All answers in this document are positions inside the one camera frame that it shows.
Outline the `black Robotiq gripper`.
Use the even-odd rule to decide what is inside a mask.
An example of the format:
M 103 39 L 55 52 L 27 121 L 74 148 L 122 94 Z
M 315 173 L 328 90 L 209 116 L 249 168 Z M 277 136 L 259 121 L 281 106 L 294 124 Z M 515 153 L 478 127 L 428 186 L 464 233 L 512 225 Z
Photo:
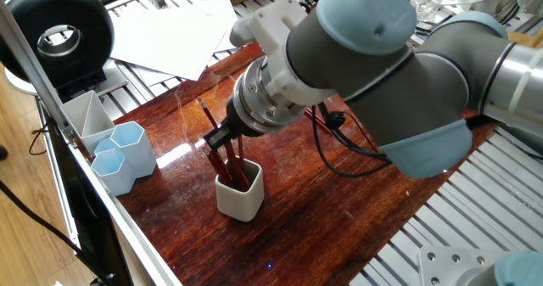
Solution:
M 234 137 L 260 137 L 265 134 L 262 130 L 255 128 L 254 119 L 243 104 L 233 96 L 227 100 L 226 111 L 227 116 L 224 120 L 226 126 L 215 128 L 204 135 L 204 140 L 211 150 L 217 150 Z

